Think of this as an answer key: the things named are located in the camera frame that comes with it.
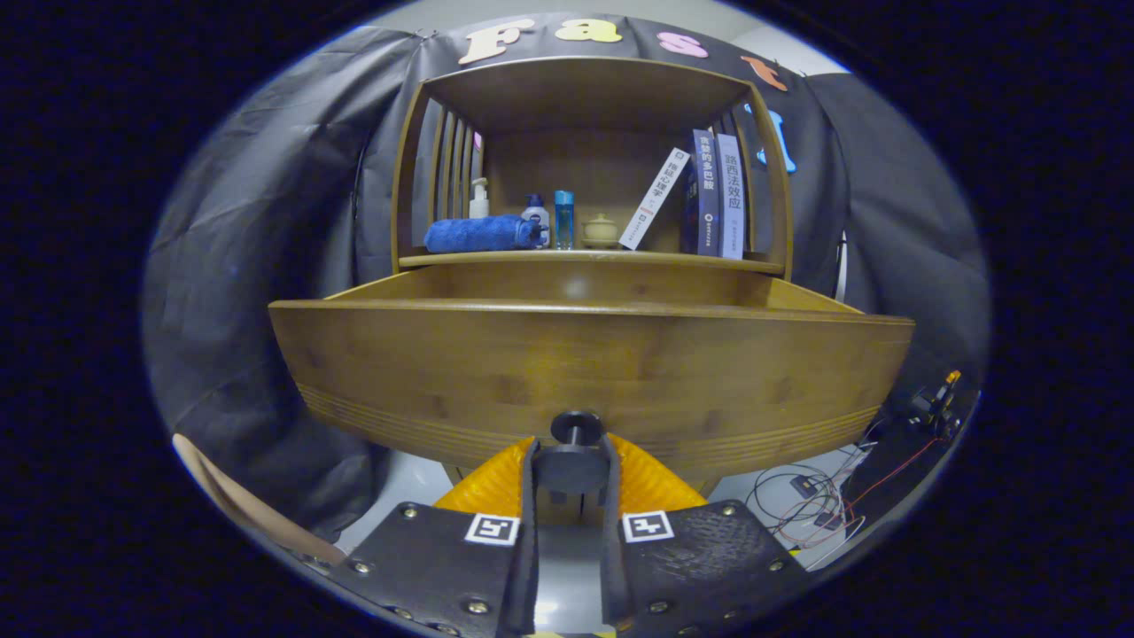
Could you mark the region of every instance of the electrical wire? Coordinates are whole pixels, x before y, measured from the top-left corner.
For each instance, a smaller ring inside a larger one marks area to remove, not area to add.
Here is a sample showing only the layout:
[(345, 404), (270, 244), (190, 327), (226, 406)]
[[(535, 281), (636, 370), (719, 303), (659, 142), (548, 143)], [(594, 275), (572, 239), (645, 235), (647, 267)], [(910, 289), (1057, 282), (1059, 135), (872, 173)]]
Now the electrical wire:
[(894, 470), (892, 473), (890, 473), (890, 474), (886, 475), (886, 477), (885, 477), (885, 478), (882, 478), (881, 480), (879, 480), (879, 482), (878, 482), (878, 483), (875, 483), (874, 485), (872, 485), (872, 486), (868, 487), (868, 488), (866, 488), (866, 492), (863, 492), (862, 494), (860, 494), (857, 499), (855, 499), (854, 501), (852, 501), (852, 502), (850, 502), (850, 503), (849, 503), (849, 504), (847, 505), (847, 511), (849, 511), (849, 512), (850, 512), (850, 513), (853, 514), (853, 513), (854, 513), (854, 507), (855, 507), (855, 504), (857, 504), (857, 503), (858, 503), (860, 501), (862, 501), (862, 499), (863, 499), (864, 496), (866, 496), (868, 494), (870, 494), (870, 492), (871, 492), (872, 490), (874, 490), (875, 487), (878, 487), (878, 486), (882, 485), (883, 483), (886, 483), (886, 482), (890, 480), (891, 478), (894, 478), (894, 475), (897, 475), (897, 474), (898, 474), (898, 473), (900, 473), (902, 470), (906, 469), (906, 467), (907, 467), (907, 466), (909, 466), (909, 463), (913, 463), (913, 462), (914, 462), (915, 460), (917, 460), (917, 458), (919, 458), (919, 457), (921, 457), (922, 454), (924, 454), (924, 453), (925, 453), (925, 451), (926, 451), (926, 450), (929, 450), (931, 445), (933, 445), (934, 443), (937, 443), (937, 442), (939, 442), (939, 441), (945, 441), (945, 440), (943, 440), (943, 439), (933, 439), (933, 440), (931, 440), (931, 441), (930, 441), (929, 443), (926, 443), (926, 444), (925, 444), (925, 448), (922, 448), (921, 450), (919, 450), (919, 451), (917, 451), (917, 453), (916, 453), (916, 454), (914, 454), (913, 457), (911, 457), (911, 458), (909, 458), (908, 460), (906, 460), (906, 462), (905, 462), (905, 463), (902, 463), (902, 465), (900, 465), (900, 466), (898, 466), (898, 467), (897, 467), (897, 469), (895, 469), (895, 470)]
[(848, 541), (850, 541), (850, 538), (853, 538), (853, 537), (854, 537), (854, 535), (858, 534), (858, 530), (860, 530), (860, 529), (862, 529), (862, 526), (863, 526), (863, 525), (865, 525), (865, 524), (866, 524), (866, 517), (858, 517), (858, 527), (854, 528), (854, 531), (852, 531), (850, 534), (848, 534), (848, 535), (847, 535), (847, 537), (843, 539), (843, 543), (839, 543), (839, 544), (838, 544), (838, 545), (836, 545), (835, 547), (831, 547), (831, 551), (830, 551), (830, 552), (828, 552), (828, 553), (823, 554), (822, 556), (820, 556), (820, 558), (819, 558), (819, 560), (818, 560), (818, 561), (815, 561), (815, 562), (811, 563), (810, 565), (807, 565), (807, 567), (806, 567), (806, 568), (804, 568), (804, 569), (805, 569), (806, 571), (811, 571), (811, 570), (815, 569), (815, 565), (818, 565), (819, 563), (821, 563), (821, 562), (826, 561), (828, 556), (830, 556), (830, 555), (831, 555), (831, 554), (833, 554), (835, 552), (838, 552), (839, 547), (841, 547), (841, 546), (846, 545), (846, 544), (847, 544), (847, 542), (848, 542)]
[[(827, 510), (827, 503), (830, 500), (832, 500), (832, 499), (833, 500), (838, 500), (838, 501), (841, 502), (841, 497), (840, 496), (832, 496), (831, 495), (831, 488), (829, 486), (833, 486), (833, 483), (831, 483), (831, 478), (828, 477), (823, 473), (820, 473), (820, 475), (803, 475), (803, 474), (799, 474), (799, 473), (780, 473), (780, 474), (777, 474), (777, 475), (772, 475), (772, 476), (770, 476), (768, 478), (763, 478), (764, 475), (767, 475), (770, 471), (771, 471), (771, 469), (768, 469), (768, 470), (764, 470), (764, 471), (760, 473), (760, 475), (756, 476), (756, 480), (755, 480), (755, 484), (752, 487), (752, 491), (748, 493), (748, 496), (746, 496), (745, 500), (744, 500), (745, 504), (747, 504), (748, 499), (753, 499), (754, 497), (755, 499), (756, 509), (759, 509), (761, 512), (763, 512), (769, 518), (772, 518), (772, 519), (776, 519), (776, 520), (780, 521), (780, 525), (773, 526), (772, 528), (768, 528), (768, 529), (779, 529), (779, 528), (782, 528), (784, 525), (786, 525), (784, 522), (784, 516), (781, 516), (781, 514), (773, 514), (772, 512), (769, 512), (768, 509), (764, 508), (763, 504), (760, 502), (760, 488), (763, 487), (765, 484), (768, 484), (768, 482), (772, 480), (773, 478), (777, 478), (777, 477), (804, 477), (804, 478), (811, 479), (814, 485), (819, 485), (819, 486), (823, 487), (823, 492), (821, 494), (816, 494), (815, 496), (812, 496), (811, 499), (809, 499), (806, 501), (803, 501), (801, 503), (796, 503), (795, 505), (792, 505), (792, 508), (788, 508), (788, 510), (790, 511), (793, 508), (799, 507), (801, 504), (803, 505), (803, 508), (799, 508), (799, 511), (796, 512), (794, 517), (790, 517), (787, 522), (792, 522), (792, 521), (795, 521), (795, 520), (807, 520), (807, 519), (811, 519), (811, 518), (814, 518), (814, 517), (819, 516), (820, 513), (822, 513), (823, 511)], [(806, 508), (807, 504), (810, 504), (815, 499), (823, 499), (824, 500), (823, 501), (824, 504), (820, 508), (819, 511), (812, 512), (812, 513), (809, 513), (809, 514), (804, 514), (803, 510)]]
[[(863, 435), (858, 440), (858, 442), (855, 444), (855, 451), (854, 452), (846, 452), (845, 450), (840, 450), (840, 452), (844, 452), (845, 454), (847, 454), (847, 459), (839, 467), (839, 469), (836, 470), (836, 473), (835, 473), (833, 476), (830, 476), (827, 473), (824, 473), (823, 470), (820, 470), (819, 468), (815, 468), (815, 467), (812, 467), (812, 466), (807, 466), (805, 463), (787, 463), (785, 466), (780, 466), (779, 468), (789, 468), (789, 467), (790, 468), (803, 468), (805, 470), (810, 470), (812, 473), (815, 473), (814, 475), (810, 475), (809, 476), (809, 475), (803, 475), (803, 474), (799, 474), (799, 473), (780, 473), (780, 474), (776, 474), (776, 475), (772, 475), (770, 477), (764, 478), (768, 475), (768, 473), (772, 471), (773, 469), (778, 469), (778, 468), (769, 468), (767, 470), (763, 470), (762, 473), (760, 473), (756, 476), (756, 479), (753, 483), (752, 491), (748, 492), (747, 496), (745, 496), (745, 499), (744, 499), (745, 505), (747, 505), (748, 499), (753, 499), (754, 502), (755, 502), (756, 509), (759, 509), (761, 512), (763, 512), (769, 518), (772, 518), (772, 519), (777, 520), (777, 525), (775, 525), (772, 527), (767, 527), (767, 529), (771, 534), (773, 534), (773, 535), (775, 534), (779, 534), (780, 536), (782, 536), (784, 538), (787, 538), (788, 541), (797, 542), (796, 539), (790, 538), (787, 534), (784, 533), (784, 529), (788, 525), (790, 525), (793, 522), (807, 521), (807, 520), (816, 518), (819, 514), (822, 514), (822, 513), (827, 513), (827, 514), (830, 514), (830, 516), (838, 516), (840, 519), (844, 519), (846, 522), (844, 522), (844, 525), (841, 527), (839, 527), (838, 529), (836, 529), (833, 533), (831, 533), (830, 535), (828, 535), (827, 537), (824, 537), (819, 543), (822, 543), (823, 541), (827, 541), (828, 538), (830, 538), (830, 537), (835, 536), (836, 534), (843, 531), (844, 529), (846, 529), (847, 527), (849, 527), (850, 525), (853, 525), (854, 521), (855, 521), (855, 519), (854, 518), (852, 518), (850, 520), (846, 519), (846, 514), (847, 514), (847, 511), (848, 511), (849, 508), (846, 505), (846, 503), (843, 500), (843, 491), (840, 490), (840, 487), (839, 487), (839, 485), (838, 485), (837, 482), (838, 482), (839, 477), (843, 476), (844, 473), (853, 471), (854, 468), (857, 467), (856, 462), (858, 462), (863, 457), (865, 457), (866, 451), (864, 451), (863, 448), (864, 448), (864, 445), (869, 445), (869, 444), (866, 444), (866, 441), (869, 440), (871, 433), (874, 432), (874, 428), (879, 427), (880, 425), (882, 425), (882, 424), (885, 424), (885, 423), (887, 423), (889, 420), (890, 420), (889, 417), (883, 417), (883, 418), (878, 419), (874, 423), (872, 423), (870, 425), (870, 427), (866, 428), (866, 432), (863, 433)], [(801, 502), (796, 503), (795, 505), (792, 505), (790, 508), (788, 508), (785, 511), (784, 514), (780, 514), (780, 516), (773, 514), (772, 512), (769, 512), (768, 509), (764, 508), (764, 505), (760, 502), (760, 488), (763, 485), (765, 485), (768, 482), (770, 482), (771, 479), (775, 479), (777, 477), (785, 477), (785, 476), (788, 476), (788, 477), (804, 477), (804, 478), (811, 480), (813, 485), (815, 485), (818, 487), (821, 487), (822, 488), (822, 493), (821, 494), (816, 494), (815, 496), (812, 496), (811, 499), (801, 501)], [(807, 505), (813, 504), (816, 500), (820, 500), (820, 499), (822, 500), (822, 503), (819, 504), (819, 509), (816, 511), (814, 511), (814, 512), (806, 512)], [(831, 501), (836, 502), (837, 509), (832, 509), (831, 508)], [(811, 538), (813, 538), (816, 534), (819, 534), (819, 529), (816, 529), (815, 531), (813, 531), (807, 537), (807, 539), (804, 541), (804, 543), (806, 543), (807, 541), (810, 541)]]

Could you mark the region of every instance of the blue towel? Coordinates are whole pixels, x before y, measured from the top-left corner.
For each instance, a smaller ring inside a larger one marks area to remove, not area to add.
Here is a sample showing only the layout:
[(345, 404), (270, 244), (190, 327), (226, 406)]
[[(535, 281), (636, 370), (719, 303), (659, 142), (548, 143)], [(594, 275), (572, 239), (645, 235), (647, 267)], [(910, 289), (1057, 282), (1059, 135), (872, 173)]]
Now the blue towel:
[(482, 219), (441, 219), (425, 231), (425, 247), (433, 253), (511, 250), (540, 245), (540, 222), (518, 214)]

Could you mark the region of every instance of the screw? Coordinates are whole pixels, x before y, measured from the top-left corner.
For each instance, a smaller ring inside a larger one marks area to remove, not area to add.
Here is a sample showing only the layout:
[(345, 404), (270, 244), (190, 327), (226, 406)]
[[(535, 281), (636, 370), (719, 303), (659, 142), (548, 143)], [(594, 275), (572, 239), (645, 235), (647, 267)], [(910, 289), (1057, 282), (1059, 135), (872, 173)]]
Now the screw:
[(486, 614), (489, 613), (489, 604), (484, 601), (469, 601), (465, 603), (465, 611), (471, 614)]

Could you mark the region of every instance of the small ceramic jar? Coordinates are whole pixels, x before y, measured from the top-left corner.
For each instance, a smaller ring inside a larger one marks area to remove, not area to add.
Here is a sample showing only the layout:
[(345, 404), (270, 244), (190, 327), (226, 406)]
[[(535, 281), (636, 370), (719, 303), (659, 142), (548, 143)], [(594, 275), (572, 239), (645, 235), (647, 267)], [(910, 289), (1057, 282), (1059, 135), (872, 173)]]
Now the small ceramic jar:
[(593, 219), (583, 222), (583, 243), (594, 245), (618, 243), (618, 223), (600, 212)]

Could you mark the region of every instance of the foam letter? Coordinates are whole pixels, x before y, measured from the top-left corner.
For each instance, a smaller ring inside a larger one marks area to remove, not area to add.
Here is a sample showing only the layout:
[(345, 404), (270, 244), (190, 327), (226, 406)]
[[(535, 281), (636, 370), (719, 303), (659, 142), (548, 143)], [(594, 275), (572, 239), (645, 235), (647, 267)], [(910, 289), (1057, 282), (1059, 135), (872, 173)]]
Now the foam letter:
[(465, 53), (464, 58), (457, 60), (457, 63), (467, 65), (468, 62), (475, 62), (476, 60), (499, 56), (507, 49), (505, 46), (498, 46), (498, 43), (503, 42), (505, 44), (511, 44), (513, 42), (519, 40), (519, 29), (532, 28), (533, 26), (535, 26), (535, 20), (524, 18), (522, 20), (498, 24), (496, 26), (474, 31), (465, 36), (465, 39), (468, 40), (468, 52)]
[(607, 20), (585, 19), (567, 20), (564, 27), (556, 32), (559, 40), (594, 40), (595, 42), (618, 42), (623, 39), (618, 35), (618, 27), (615, 23)]
[(658, 34), (658, 40), (661, 40), (661, 48), (667, 51), (682, 53), (683, 56), (693, 56), (694, 58), (709, 57), (709, 51), (702, 49), (701, 43), (688, 35), (662, 32)]
[[(748, 112), (752, 112), (752, 107), (750, 107), (748, 104), (744, 104), (744, 109)], [(780, 114), (773, 110), (769, 110), (768, 114), (771, 116), (772, 124), (776, 125), (776, 136), (779, 137), (780, 148), (784, 151), (784, 167), (787, 169), (788, 172), (795, 172), (795, 162), (792, 161), (790, 156), (788, 156), (787, 142), (784, 141), (784, 118), (780, 117)], [(756, 159), (760, 160), (760, 163), (768, 165), (768, 160), (764, 158), (763, 148), (760, 148), (760, 152), (756, 153)]]
[(748, 62), (748, 65), (752, 67), (752, 70), (756, 71), (756, 75), (760, 76), (760, 79), (763, 79), (764, 82), (771, 84), (772, 86), (779, 88), (780, 91), (787, 91), (787, 86), (785, 86), (784, 83), (780, 82), (779, 79), (776, 79), (777, 73), (772, 70), (771, 67), (769, 67), (768, 65), (755, 58), (750, 58), (747, 56), (741, 56), (741, 59)]

